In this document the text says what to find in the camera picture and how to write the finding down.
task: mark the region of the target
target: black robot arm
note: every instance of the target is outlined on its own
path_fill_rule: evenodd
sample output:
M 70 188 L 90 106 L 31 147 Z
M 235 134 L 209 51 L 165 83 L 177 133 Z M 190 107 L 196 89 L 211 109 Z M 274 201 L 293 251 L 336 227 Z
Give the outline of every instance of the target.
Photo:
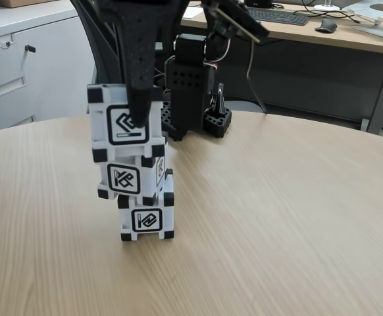
M 208 19 L 207 59 L 226 53 L 237 32 L 260 41 L 268 31 L 236 0 L 202 0 Z M 163 29 L 163 49 L 172 54 L 189 0 L 95 0 L 98 17 L 116 26 L 117 49 L 127 89 L 130 114 L 138 127 L 147 122 L 152 101 L 157 32 Z

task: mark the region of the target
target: black cable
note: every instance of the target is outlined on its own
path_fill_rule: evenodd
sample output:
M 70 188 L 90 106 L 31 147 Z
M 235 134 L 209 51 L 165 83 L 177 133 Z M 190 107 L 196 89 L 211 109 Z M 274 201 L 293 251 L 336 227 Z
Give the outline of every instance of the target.
M 266 45 L 270 45 L 270 44 L 274 44 L 274 43 L 278 43 L 279 41 L 283 41 L 283 39 L 278 39 L 276 41 L 269 41 L 267 43 L 264 43 L 264 44 L 261 44 L 259 46 L 266 46 Z M 254 52 L 255 52 L 255 42 L 254 41 L 251 41 L 250 43 L 250 55 L 249 55 L 249 64 L 247 66 L 247 73 L 246 73 L 246 76 L 247 76 L 247 82 L 249 83 L 249 87 L 251 89 L 251 92 L 253 92 L 254 96 L 256 97 L 257 99 L 257 102 L 259 103 L 259 106 L 260 108 L 262 109 L 262 111 L 267 114 L 268 111 L 265 107 L 265 104 L 263 103 L 263 101 L 261 101 L 259 99 L 259 97 L 257 96 L 257 93 L 256 91 L 253 89 L 253 86 L 251 84 L 251 78 L 250 78 L 250 71 L 251 71 L 251 65 L 253 64 L 253 56 L 254 56 Z
M 349 18 L 350 20 L 352 20 L 354 23 L 358 23 L 360 24 L 361 22 L 358 21 L 358 20 L 355 20 L 352 18 L 353 15 L 348 15 L 346 14 L 345 12 L 342 12 L 342 11 L 318 11 L 318 10 L 309 10 L 309 8 L 307 8 L 309 5 L 311 5 L 313 2 L 315 2 L 315 0 L 312 0 L 308 5 L 306 5 L 304 3 L 304 0 L 301 0 L 301 2 L 303 3 L 303 6 L 305 8 L 305 10 L 297 10 L 297 11 L 294 11 L 293 12 L 293 15 L 295 15 L 296 13 L 298 12 L 310 12 L 312 15 L 306 15 L 304 14 L 304 16 L 306 16 L 307 18 L 316 18 L 318 16 L 329 16 L 330 18 Z M 344 16 L 334 16 L 334 15 L 329 15 L 330 13 L 340 13 Z

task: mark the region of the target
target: paper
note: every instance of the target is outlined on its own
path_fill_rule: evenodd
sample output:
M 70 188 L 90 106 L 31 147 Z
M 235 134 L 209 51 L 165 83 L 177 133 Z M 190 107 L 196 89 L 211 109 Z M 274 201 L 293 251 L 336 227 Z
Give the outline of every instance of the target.
M 183 15 L 183 18 L 194 18 L 195 16 L 201 14 L 202 12 L 203 12 L 202 8 L 187 7 L 186 12 Z

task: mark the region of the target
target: wooden table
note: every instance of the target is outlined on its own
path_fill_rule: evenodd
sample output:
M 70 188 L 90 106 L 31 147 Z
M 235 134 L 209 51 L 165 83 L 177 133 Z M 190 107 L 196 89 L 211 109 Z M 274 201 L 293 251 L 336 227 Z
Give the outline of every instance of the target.
M 169 155 L 175 239 L 122 243 L 88 117 L 0 130 L 0 315 L 383 315 L 383 138 L 234 112 Z

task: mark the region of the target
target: computer mouse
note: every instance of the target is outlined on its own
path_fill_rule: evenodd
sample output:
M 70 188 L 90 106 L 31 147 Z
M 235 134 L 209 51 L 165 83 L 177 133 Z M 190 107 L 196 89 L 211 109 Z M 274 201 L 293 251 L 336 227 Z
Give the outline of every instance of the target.
M 322 24 L 318 28 L 315 28 L 315 30 L 321 33 L 333 33 L 337 27 L 338 26 L 334 21 L 324 16 L 322 19 Z

